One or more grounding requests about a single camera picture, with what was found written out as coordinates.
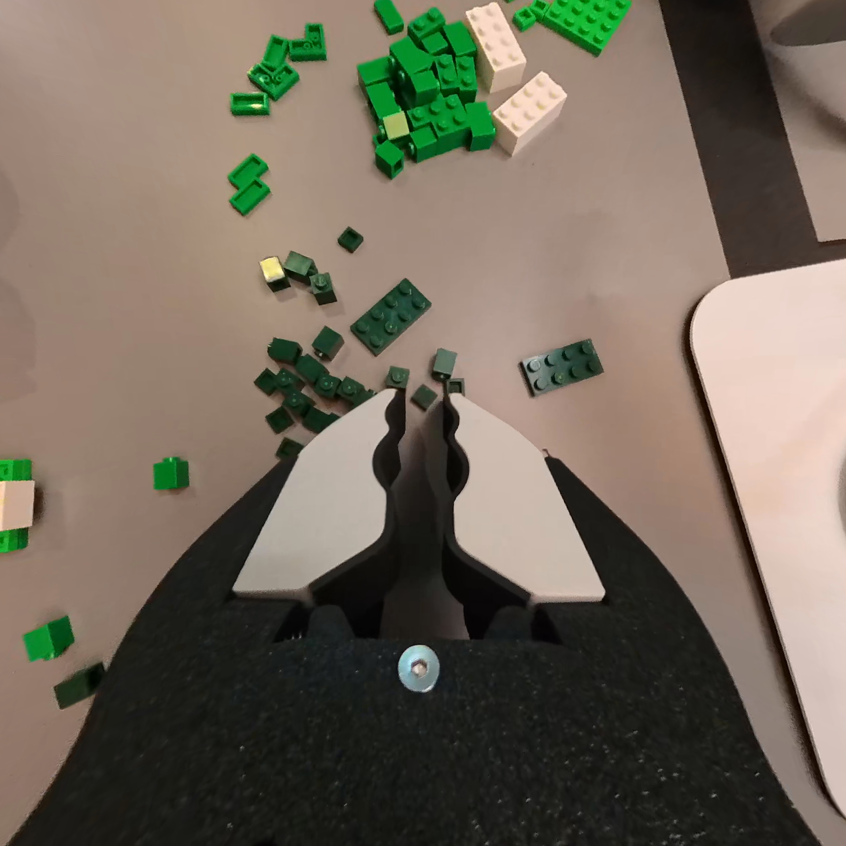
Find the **pile of bright green lego pieces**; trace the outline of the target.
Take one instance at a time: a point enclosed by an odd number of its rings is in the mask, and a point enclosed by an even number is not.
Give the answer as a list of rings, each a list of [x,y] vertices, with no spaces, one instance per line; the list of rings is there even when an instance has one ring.
[[[463,147],[493,144],[512,156],[544,132],[567,94],[544,71],[523,81],[527,60],[514,31],[541,25],[599,57],[629,12],[628,1],[529,2],[507,20],[497,2],[448,22],[438,7],[407,24],[394,2],[373,5],[388,54],[356,73],[375,122],[375,165],[394,178],[406,157],[421,163]]]

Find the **green lego base, tan brick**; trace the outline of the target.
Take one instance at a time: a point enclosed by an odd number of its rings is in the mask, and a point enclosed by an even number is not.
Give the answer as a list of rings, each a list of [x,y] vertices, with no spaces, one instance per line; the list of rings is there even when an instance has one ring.
[[[34,512],[35,481],[31,460],[1,460],[2,554],[27,547]]]

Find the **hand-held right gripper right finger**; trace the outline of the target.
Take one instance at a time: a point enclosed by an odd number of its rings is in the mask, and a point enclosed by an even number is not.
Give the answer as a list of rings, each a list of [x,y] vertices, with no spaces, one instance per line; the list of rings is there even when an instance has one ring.
[[[606,591],[546,456],[462,394],[443,401],[443,577],[465,609],[597,602]]]

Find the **white round-cornered base plate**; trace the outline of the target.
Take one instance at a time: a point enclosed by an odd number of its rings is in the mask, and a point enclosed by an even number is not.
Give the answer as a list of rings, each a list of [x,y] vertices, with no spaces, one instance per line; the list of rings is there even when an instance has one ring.
[[[822,781],[845,802],[845,261],[723,283],[690,342]]]

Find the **scattered dark green lego pieces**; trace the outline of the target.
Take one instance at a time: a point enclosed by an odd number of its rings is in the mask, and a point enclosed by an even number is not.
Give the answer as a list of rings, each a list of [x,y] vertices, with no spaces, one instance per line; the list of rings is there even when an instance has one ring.
[[[331,275],[320,272],[313,259],[292,250],[280,261],[290,284],[303,284],[319,305],[336,303]],[[350,336],[372,355],[379,356],[431,307],[430,299],[403,278],[351,323]],[[329,364],[344,344],[344,335],[330,326],[320,329],[309,350],[287,338],[274,338],[268,344],[267,356],[278,368],[275,371],[265,368],[255,379],[255,385],[266,396],[280,397],[279,406],[266,416],[275,434],[296,425],[315,435],[328,428],[339,416],[321,409],[316,404],[317,398],[357,408],[375,395],[374,390],[353,377],[340,377],[330,371]],[[521,361],[519,367],[534,397],[584,382],[604,371],[596,347],[589,339],[531,356]]]

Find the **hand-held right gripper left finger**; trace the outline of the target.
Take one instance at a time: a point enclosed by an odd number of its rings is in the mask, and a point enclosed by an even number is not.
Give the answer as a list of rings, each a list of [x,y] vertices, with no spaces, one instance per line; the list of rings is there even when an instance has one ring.
[[[343,595],[390,523],[405,397],[383,390],[330,424],[293,460],[234,582],[239,598],[367,607],[386,590]]]

